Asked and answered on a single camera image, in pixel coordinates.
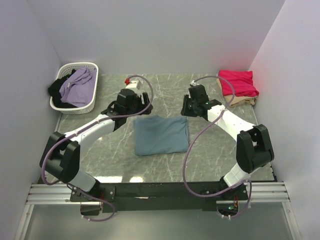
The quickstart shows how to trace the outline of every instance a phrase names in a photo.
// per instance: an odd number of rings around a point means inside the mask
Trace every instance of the laundry basket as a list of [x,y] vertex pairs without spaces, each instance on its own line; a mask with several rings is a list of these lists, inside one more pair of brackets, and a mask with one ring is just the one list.
[[85,66],[88,68],[90,72],[92,72],[94,69],[96,69],[96,76],[95,76],[95,85],[94,85],[94,91],[93,91],[93,97],[91,102],[82,107],[75,107],[75,108],[59,108],[54,105],[54,102],[52,100],[52,97],[50,97],[50,106],[57,111],[60,111],[63,114],[86,114],[90,112],[92,109],[94,109],[95,101],[96,101],[96,91],[97,91],[97,83],[98,83],[98,73],[99,69],[98,66],[92,62],[73,62],[68,63],[66,65],[63,65],[56,76],[56,79],[61,79],[65,75],[71,74],[72,70],[78,70],[80,67]]

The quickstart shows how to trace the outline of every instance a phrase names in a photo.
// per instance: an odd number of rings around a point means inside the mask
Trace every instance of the folded clothes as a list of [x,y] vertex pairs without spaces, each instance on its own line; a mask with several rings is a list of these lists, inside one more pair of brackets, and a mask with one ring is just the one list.
[[189,147],[189,131],[186,116],[162,118],[148,116],[133,121],[135,154],[184,153]]
[[[252,71],[220,70],[218,76],[228,80],[228,82],[231,83],[237,97],[256,97],[259,95],[259,92],[254,87]],[[223,80],[220,80],[220,83],[222,95],[232,95],[231,87]]]
[[[221,84],[219,79],[216,80],[218,83],[218,86],[221,88]],[[230,102],[232,99],[232,94],[231,95],[226,95],[224,96],[224,99],[226,102]],[[256,101],[258,99],[258,96],[235,96],[232,102],[230,103],[230,107],[234,108],[235,106],[241,105],[241,104],[251,104],[252,106],[256,104]]]
[[60,94],[60,88],[62,86],[62,84],[64,84],[64,82],[72,75],[76,72],[75,69],[72,69],[71,74],[65,75],[62,78],[58,78],[57,80],[55,80],[51,86],[48,88],[48,93],[49,95],[52,97],[52,102],[53,105],[56,106],[57,108],[61,108],[61,109],[73,109],[76,108],[76,106],[67,103],[67,102],[61,102],[61,94]]
[[[259,92],[253,86],[252,71],[220,70],[218,76],[228,80],[234,88],[235,97],[230,103],[230,107],[235,107],[244,103],[255,105]],[[217,79],[217,83],[221,88],[225,100],[229,102],[232,99],[232,89],[221,79]]]
[[85,66],[80,67],[61,86],[61,102],[78,108],[88,105],[93,96],[97,70],[90,72]]

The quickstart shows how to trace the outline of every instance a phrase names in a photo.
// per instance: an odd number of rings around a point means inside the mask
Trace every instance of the marble tabletop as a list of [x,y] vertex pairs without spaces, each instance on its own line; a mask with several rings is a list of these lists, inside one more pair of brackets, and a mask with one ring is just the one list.
[[[117,98],[125,87],[127,74],[104,74],[98,78],[94,109],[86,114],[62,114],[58,131],[74,130],[94,119]],[[151,115],[163,118],[180,116],[183,98],[188,94],[191,80],[203,74],[143,74],[152,84],[154,99]],[[213,78],[203,79],[209,99],[225,103],[221,90]],[[148,85],[144,90],[150,96]],[[240,118],[257,124],[251,105],[243,104],[230,108]],[[100,137],[93,145],[81,152],[80,168],[101,182],[181,182],[185,153],[136,156],[133,120],[145,115],[127,119],[117,131]],[[188,117],[189,142],[209,123],[200,117]],[[196,141],[189,155],[186,169],[188,181],[218,181],[236,163],[236,142],[218,126],[208,129]],[[256,171],[254,181],[273,181],[271,165]]]

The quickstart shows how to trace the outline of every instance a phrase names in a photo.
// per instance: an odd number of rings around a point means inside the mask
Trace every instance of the blue cloth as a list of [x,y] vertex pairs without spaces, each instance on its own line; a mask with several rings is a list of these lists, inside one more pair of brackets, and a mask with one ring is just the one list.
[[184,153],[189,147],[189,131],[186,116],[162,118],[148,116],[133,121],[135,154]]

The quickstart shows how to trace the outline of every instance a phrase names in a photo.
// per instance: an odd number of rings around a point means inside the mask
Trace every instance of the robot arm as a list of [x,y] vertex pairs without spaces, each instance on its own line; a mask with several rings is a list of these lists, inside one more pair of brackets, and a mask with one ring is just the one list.
[[[148,94],[142,92],[142,82],[126,80],[126,88],[122,89],[117,99],[94,120],[76,130],[61,134],[54,132],[48,139],[40,166],[42,167],[48,151],[61,140],[71,137],[55,148],[47,160],[45,170],[62,181],[82,189],[91,196],[99,197],[100,182],[80,169],[80,153],[82,149],[92,145],[98,138],[112,133],[127,121],[127,116],[137,114],[150,103]],[[150,114],[152,105],[142,114]],[[113,119],[107,117],[123,116]]]
[[275,155],[267,128],[244,121],[226,109],[221,102],[209,100],[203,85],[189,88],[185,95],[181,115],[202,117],[215,122],[236,141],[236,161],[234,167],[223,177],[228,187],[250,178],[251,174],[271,162]]

